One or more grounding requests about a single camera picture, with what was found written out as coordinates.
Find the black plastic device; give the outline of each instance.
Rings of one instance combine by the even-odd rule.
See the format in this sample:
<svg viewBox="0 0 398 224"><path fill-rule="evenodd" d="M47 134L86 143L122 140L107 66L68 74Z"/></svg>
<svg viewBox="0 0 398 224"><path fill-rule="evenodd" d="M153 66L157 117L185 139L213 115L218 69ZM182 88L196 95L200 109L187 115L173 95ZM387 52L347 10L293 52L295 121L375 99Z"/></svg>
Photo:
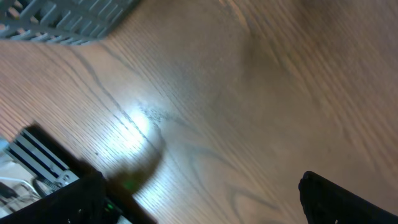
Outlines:
<svg viewBox="0 0 398 224"><path fill-rule="evenodd" d="M398 223L398 217L339 187L314 172L298 185L308 224Z"/></svg>
<svg viewBox="0 0 398 224"><path fill-rule="evenodd" d="M0 219L0 224L113 224L121 217L133 224L155 223L132 195L108 183L100 172L72 156L37 124L23 129L4 152L25 167L34 180L46 182L54 190Z"/></svg>

